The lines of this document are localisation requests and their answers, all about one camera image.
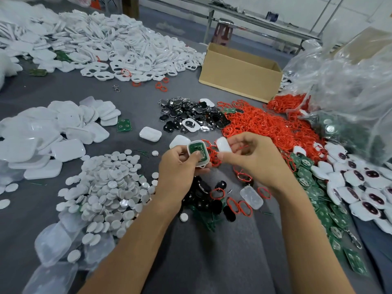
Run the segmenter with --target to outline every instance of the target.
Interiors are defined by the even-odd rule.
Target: dark gray table surface
[[[203,51],[204,46],[192,41],[188,45]],[[78,70],[62,73],[56,70],[46,77],[28,76],[26,70],[18,76],[7,78],[0,92],[0,119],[14,116],[30,107],[47,106],[53,100],[80,100],[94,96],[95,99],[112,101],[121,110],[122,118],[129,118],[133,127],[131,132],[117,133],[115,126],[106,127],[110,137],[101,143],[86,145],[90,156],[124,151],[158,150],[160,154],[169,149],[169,143],[179,132],[164,132],[157,143],[139,137],[140,130],[149,126],[163,129],[159,121],[159,99],[187,97],[197,101],[208,98],[231,102],[241,97],[198,82],[200,68],[197,71],[185,71],[170,78],[165,84],[167,93],[155,89],[155,82],[133,87],[130,82],[110,80],[101,82],[95,78],[81,76]],[[120,87],[116,93],[112,85]],[[250,104],[262,107],[262,103],[245,99]],[[220,131],[187,133],[191,140],[215,140]],[[159,157],[141,156],[140,174],[151,178],[158,170]],[[55,207],[63,198],[57,192],[66,187],[66,178],[81,172],[82,161],[76,159],[63,164],[63,169],[56,178],[34,181],[24,180],[13,193],[4,193],[1,199],[10,199],[9,207],[0,210],[0,293],[20,293],[39,260],[34,250],[34,240],[46,226],[58,221]],[[227,189],[233,189],[231,196],[239,200],[240,183],[228,165],[213,169],[204,179],[214,186],[218,180],[227,182]],[[274,199],[267,200],[261,211],[255,211],[252,218],[238,216],[233,223],[222,221],[215,233],[207,232],[201,223],[186,211],[190,219],[181,223],[175,218],[165,235],[158,252],[156,262],[147,279],[143,293],[291,293],[288,266],[281,232],[279,206]],[[354,248],[345,239],[348,247]],[[361,251],[371,277],[362,277],[349,269],[343,268],[357,293],[382,293],[380,285],[370,264],[369,258]]]

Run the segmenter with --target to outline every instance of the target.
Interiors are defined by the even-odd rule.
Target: open box
[[[262,102],[278,92],[282,70],[277,62],[210,43],[199,82]]]

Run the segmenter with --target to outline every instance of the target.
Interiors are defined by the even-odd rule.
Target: bag of green circuit boards
[[[324,61],[308,120],[321,137],[381,165],[392,157],[392,34],[368,28]]]

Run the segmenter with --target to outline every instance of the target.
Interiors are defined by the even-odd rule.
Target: metal pole
[[[314,25],[312,26],[311,30],[309,31],[309,33],[311,33],[314,29],[314,27],[316,26],[316,24],[319,22],[321,16],[323,16],[324,12],[326,11],[326,8],[328,7],[328,5],[331,3],[332,0],[329,0],[328,3],[326,4],[326,6],[324,7],[323,11],[321,12],[321,14],[319,15],[319,17],[317,18],[316,22],[314,23]]]
[[[336,6],[335,10],[333,11],[333,13],[331,14],[331,16],[329,17],[329,19],[327,20],[327,22],[325,23],[325,25],[323,26],[323,28],[321,29],[320,33],[317,34],[317,37],[320,37],[321,34],[323,33],[323,31],[325,30],[325,28],[327,27],[327,25],[329,24],[329,22],[331,21],[331,19],[334,17],[336,11],[339,9],[340,5],[343,3],[344,0],[340,0],[339,4]]]
[[[208,38],[208,33],[210,32],[211,23],[213,22],[214,12],[215,12],[215,10],[210,10],[210,13],[208,14],[207,29],[205,29],[205,34],[204,34],[204,39],[203,39],[204,44],[206,43],[207,38]]]

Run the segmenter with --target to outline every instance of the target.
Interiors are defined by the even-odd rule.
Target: white wall
[[[184,9],[189,9],[195,12],[208,15],[208,9],[199,7],[197,5],[189,4],[179,0],[163,0],[165,2],[175,4],[176,6]],[[267,14],[268,11],[279,13],[279,20],[286,23],[291,23],[306,29],[310,29],[316,22],[321,11],[327,4],[328,0],[223,0],[224,2],[231,4],[232,6],[240,6],[244,9],[251,10],[260,14]],[[327,8],[326,12],[321,17],[320,21],[314,28],[314,31],[319,32],[328,18],[335,10],[340,0],[332,0],[331,4]],[[189,19],[200,24],[207,24],[206,19],[195,17],[191,14],[186,14],[175,9],[170,9],[166,6],[154,4],[146,0],[140,0],[140,4],[179,16],[181,18]],[[338,9],[335,18],[341,25],[341,42],[346,42],[356,34],[361,32],[363,29],[370,25],[373,25],[379,29],[387,30],[392,32],[392,0],[344,0],[341,7]],[[273,31],[262,29],[258,26],[254,26],[243,22],[241,20],[234,19],[225,14],[215,12],[215,18],[227,18],[232,20],[235,24],[248,27],[253,30],[263,32],[265,34],[277,36],[292,42],[298,43],[298,39],[287,37],[282,34],[278,34]],[[273,44],[270,39],[262,38],[258,35],[251,34],[242,30],[235,30],[236,35],[246,37],[255,41],[263,42],[266,44]]]

